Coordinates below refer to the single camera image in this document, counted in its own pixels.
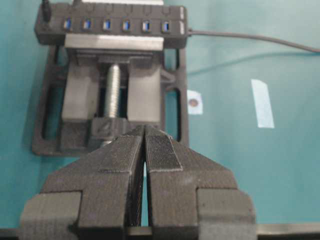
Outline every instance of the metal screw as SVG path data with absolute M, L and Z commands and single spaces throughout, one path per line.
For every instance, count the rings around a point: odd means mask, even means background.
M 119 116 L 120 103 L 120 83 L 121 70 L 118 64 L 113 64 L 106 77 L 106 90 L 104 101 L 104 116 L 108 118 L 117 118 Z M 111 141 L 104 141 L 101 147 L 111 143 Z

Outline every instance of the black plastic part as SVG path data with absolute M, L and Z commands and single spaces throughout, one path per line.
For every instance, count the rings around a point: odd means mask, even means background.
M 100 71 L 100 89 L 105 88 L 107 72 L 110 65 L 118 63 L 121 68 L 121 88 L 128 86 L 128 66 L 135 69 L 147 69 L 153 61 L 163 62 L 163 52 L 145 51 L 113 51 L 113 50 L 87 50 L 72 49 L 73 56 L 79 64 L 85 65 L 95 63 Z M 56 59 L 59 47 L 50 47 L 41 96 L 37 109 L 34 125 L 32 150 L 37 155 L 45 156 L 83 156 L 98 149 L 103 141 L 112 141 L 117 136 L 125 134 L 141 124 L 148 122 L 128 122 L 127 119 L 106 117 L 95 117 L 91 121 L 76 123 L 60 121 L 57 136 L 46 139 L 44 131 L 47 121 L 48 101 L 51 88 L 65 88 L 67 83 L 68 66 L 59 66 Z M 178 68 L 174 71 L 161 70 L 161 122 L 153 126 L 159 130 L 166 129 L 166 93 L 172 90 L 178 92 L 178 141 L 186 146 L 189 145 L 189 123 L 187 106 L 187 73 L 186 73 L 186 51 L 177 49 Z
M 67 33 L 93 35 L 121 35 L 141 37 L 163 37 L 164 48 L 183 49 L 188 38 L 187 10 L 183 6 L 126 5 L 110 3 L 74 4 L 55 3 L 41 5 L 35 24 L 35 33 L 40 44 L 65 44 Z M 143 22 L 149 21 L 150 30 L 144 31 Z M 71 26 L 65 28 L 66 19 Z M 83 28 L 83 21 L 90 19 L 90 30 Z M 112 27 L 104 28 L 109 20 Z M 124 23 L 129 22 L 129 29 Z M 164 24 L 169 23 L 169 31 Z
M 51 4 L 49 0 L 42 0 L 41 10 L 43 21 L 49 23 L 52 15 Z
M 41 193 L 82 192 L 79 239 L 123 239 L 141 224 L 143 134 L 137 128 L 54 172 Z

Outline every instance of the gripper jaw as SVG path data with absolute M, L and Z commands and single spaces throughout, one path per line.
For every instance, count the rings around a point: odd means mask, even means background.
M 141 126 L 49 175 L 25 205 L 19 239 L 126 239 L 141 225 L 144 162 L 153 239 L 256 238 L 253 205 L 230 170 Z

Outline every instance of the white tape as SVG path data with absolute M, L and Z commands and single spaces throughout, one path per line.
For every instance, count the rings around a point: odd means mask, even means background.
M 252 79 L 251 84 L 258 127 L 274 129 L 275 123 L 271 108 L 268 85 L 257 79 Z
M 201 93 L 197 91 L 188 90 L 187 98 L 188 98 L 188 113 L 190 115 L 204 114 L 204 105 L 203 105 Z

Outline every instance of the metal bar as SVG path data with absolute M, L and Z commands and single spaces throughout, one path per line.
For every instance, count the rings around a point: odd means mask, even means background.
M 84 3 L 163 5 L 163 0 L 82 0 Z
M 259 239 L 320 239 L 320 222 L 305 224 L 258 224 Z
M 68 33 L 64 45 L 72 49 L 162 51 L 164 38 L 157 36 L 93 35 Z
M 126 230 L 128 239 L 152 239 L 152 228 L 148 226 L 128 227 Z M 320 222 L 305 224 L 258 224 L 258 240 L 269 239 L 303 239 L 320 240 Z M 0 229 L 0 240 L 17 240 L 17 228 Z

